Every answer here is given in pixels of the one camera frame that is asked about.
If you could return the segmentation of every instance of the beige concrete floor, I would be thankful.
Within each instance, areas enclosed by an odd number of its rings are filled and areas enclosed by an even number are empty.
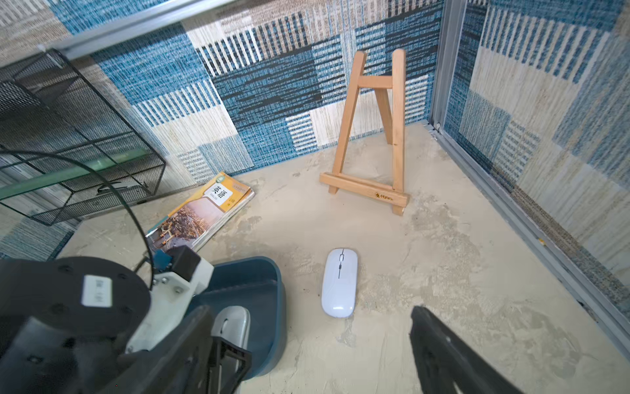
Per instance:
[[[343,190],[330,195],[318,176],[334,154],[238,176],[257,196],[200,251],[213,263],[264,255],[282,271],[287,347],[244,394],[419,393],[408,337],[417,304],[525,392],[627,392],[630,364],[422,126],[407,131],[403,217]],[[351,142],[345,172],[390,182],[385,137]],[[148,228],[188,194],[134,211]],[[359,255],[357,305],[345,320],[320,302],[326,256],[342,247]],[[117,211],[83,222],[63,254],[131,266],[142,251]]]

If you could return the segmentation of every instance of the white computer mouse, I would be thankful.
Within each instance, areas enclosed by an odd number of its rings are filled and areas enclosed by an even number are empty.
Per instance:
[[[335,249],[328,255],[321,290],[321,307],[332,317],[348,317],[357,295],[357,253]]]

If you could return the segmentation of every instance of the easel base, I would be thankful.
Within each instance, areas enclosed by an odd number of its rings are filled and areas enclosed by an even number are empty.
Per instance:
[[[353,177],[351,175],[334,175],[330,172],[322,172],[319,174],[319,181],[329,185],[328,192],[331,194],[337,193],[337,190],[342,188],[343,190],[361,194],[371,199],[388,202],[392,204],[394,213],[399,216],[403,215],[404,208],[409,202],[408,194],[396,192],[389,185]]]

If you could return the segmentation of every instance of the patchwork pattern wall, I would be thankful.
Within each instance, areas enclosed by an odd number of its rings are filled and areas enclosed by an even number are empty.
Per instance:
[[[0,0],[0,55],[162,1]],[[382,75],[406,49],[406,121],[427,119],[441,18],[441,0],[241,1],[75,63],[166,158],[167,192],[336,144],[357,50],[368,53],[365,73]],[[366,93],[353,137],[382,130]]]
[[[445,130],[630,318],[630,4],[468,1]]]

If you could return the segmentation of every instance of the black metal mesh rack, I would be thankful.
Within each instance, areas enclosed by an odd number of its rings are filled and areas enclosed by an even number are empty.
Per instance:
[[[66,161],[3,150],[80,161],[127,202],[154,195],[166,166],[56,50],[0,69],[0,204],[47,226],[120,204],[97,177]]]

